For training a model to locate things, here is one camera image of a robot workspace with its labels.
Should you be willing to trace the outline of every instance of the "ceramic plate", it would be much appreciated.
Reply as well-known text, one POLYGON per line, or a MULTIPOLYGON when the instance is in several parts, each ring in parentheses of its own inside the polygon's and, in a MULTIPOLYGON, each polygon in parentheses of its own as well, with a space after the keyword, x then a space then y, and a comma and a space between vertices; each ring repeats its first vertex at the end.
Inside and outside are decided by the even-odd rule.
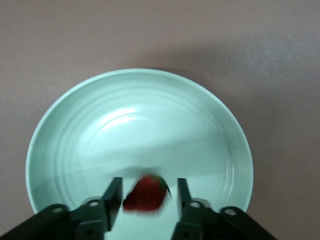
POLYGON ((167 181, 172 198, 153 215, 119 211, 108 240, 168 240, 179 219, 177 178, 215 211, 246 210, 253 187, 247 139, 228 108, 182 76, 124 69, 92 77, 61 96, 29 146, 26 183, 34 212, 56 203, 79 207, 113 177, 123 195, 143 173, 167 181))

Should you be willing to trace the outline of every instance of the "plate rim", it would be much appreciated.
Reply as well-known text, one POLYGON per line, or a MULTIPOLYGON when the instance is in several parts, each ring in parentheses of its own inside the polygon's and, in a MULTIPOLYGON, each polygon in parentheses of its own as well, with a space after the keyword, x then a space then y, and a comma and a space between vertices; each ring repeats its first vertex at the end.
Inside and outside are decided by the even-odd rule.
POLYGON ((254 186, 253 157, 252 157, 252 152, 251 152, 250 145, 249 145, 248 139, 246 137, 246 134, 244 133, 243 128, 241 127, 240 123, 238 122, 238 120, 236 119, 234 114, 230 111, 230 109, 211 91, 209 91, 208 89, 206 89, 204 86, 200 85, 199 83, 192 81, 184 76, 181 76, 181 75, 178 75, 178 74, 175 74, 172 72, 164 71, 164 70, 153 69, 153 68, 124 68, 124 69, 112 70, 112 71, 108 71, 108 72, 104 72, 104 73, 92 76, 92 77, 74 85, 69 90, 67 90, 64 94, 62 94, 60 97, 58 97, 58 99, 56 101, 54 101, 54 103, 46 110, 44 115, 41 117, 40 121, 38 122, 38 124, 32 134, 32 137, 31 137, 31 140, 30 140, 30 143, 28 146, 28 150, 27 150, 26 163, 25 163, 26 189, 27 189, 27 195, 28 195, 33 212, 36 214, 39 212, 39 210, 37 209, 37 207, 35 205, 35 202, 34 202, 34 199, 32 196, 32 187, 31 187, 31 183, 30 183, 30 174, 29 173, 30 173, 30 164, 31 164, 31 154, 33 152, 33 147, 36 142, 39 131, 41 130, 41 127, 43 126, 44 122, 48 119, 50 114, 54 111, 54 109, 56 107, 59 106, 59 104, 62 101, 64 101, 72 93, 83 88, 84 86, 86 86, 94 81, 106 78, 106 77, 120 75, 120 74, 134 74, 134 73, 166 76, 166 77, 177 79, 177 80, 184 82, 186 84, 189 84, 190 86, 197 88, 198 90, 202 91, 204 94, 208 95, 210 98, 214 99, 221 107, 224 108, 224 110, 226 110, 228 112, 229 116, 231 118, 233 118, 234 123, 236 124, 237 128, 240 130, 240 134, 242 135, 242 138, 243 138, 245 146, 246 146, 246 151, 249 156, 249 163, 250 163, 249 168, 250 169, 248 169, 248 171, 250 171, 251 177, 250 177, 250 183, 249 183, 250 186, 248 186, 248 188, 249 188, 250 192, 247 196, 246 202, 244 204, 244 208, 242 209, 244 211, 247 211, 249 204, 250 204, 250 201, 251 201, 251 198, 252 198, 253 186, 254 186))

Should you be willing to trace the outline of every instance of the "screw hole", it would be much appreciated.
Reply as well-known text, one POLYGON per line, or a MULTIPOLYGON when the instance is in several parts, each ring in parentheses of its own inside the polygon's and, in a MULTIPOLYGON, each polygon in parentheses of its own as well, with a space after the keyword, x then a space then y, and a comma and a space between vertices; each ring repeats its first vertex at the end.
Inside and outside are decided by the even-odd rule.
POLYGON ((190 206, 193 207, 193 208, 196 208, 196 209, 201 207, 200 203, 198 203, 196 201, 191 202, 190 206))
POLYGON ((63 210, 64 210, 64 209, 63 209, 62 207, 57 207, 57 208, 53 209, 52 212, 53 212, 54 214, 56 214, 56 213, 62 212, 63 210))
POLYGON ((188 238, 189 236, 190 236, 190 233, 189 232, 184 232, 183 234, 182 234, 182 236, 184 237, 184 238, 188 238))
POLYGON ((92 236, 93 234, 94 234, 94 231, 92 231, 92 230, 86 231, 87 236, 92 236))
POLYGON ((90 207, 95 207, 95 206, 98 206, 98 205, 99 205, 98 201, 92 201, 92 202, 89 203, 90 207))
POLYGON ((233 209, 231 209, 231 208, 225 209, 224 212, 225 212, 226 214, 230 215, 230 216, 235 216, 235 215, 237 215, 236 211, 233 210, 233 209))

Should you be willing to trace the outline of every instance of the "plate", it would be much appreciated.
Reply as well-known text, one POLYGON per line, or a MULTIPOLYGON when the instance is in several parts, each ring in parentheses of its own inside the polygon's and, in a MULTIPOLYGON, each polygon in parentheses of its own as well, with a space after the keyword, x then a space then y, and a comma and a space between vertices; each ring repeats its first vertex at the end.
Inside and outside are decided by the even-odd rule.
POLYGON ((253 163, 241 126, 211 92, 170 72, 123 69, 76 85, 40 120, 26 160, 35 213, 57 203, 75 209, 113 177, 123 177, 125 196, 150 172, 164 177, 172 197, 157 214, 120 210, 108 240, 170 239, 177 178, 215 211, 249 205, 253 163))

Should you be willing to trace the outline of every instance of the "strawberry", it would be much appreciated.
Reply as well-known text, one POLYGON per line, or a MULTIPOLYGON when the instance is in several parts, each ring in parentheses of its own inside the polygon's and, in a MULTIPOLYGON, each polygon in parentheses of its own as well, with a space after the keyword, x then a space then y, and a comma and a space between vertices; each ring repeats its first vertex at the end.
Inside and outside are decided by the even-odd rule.
POLYGON ((156 175, 144 175, 123 201, 126 211, 151 212, 158 210, 164 202, 167 191, 166 181, 156 175))

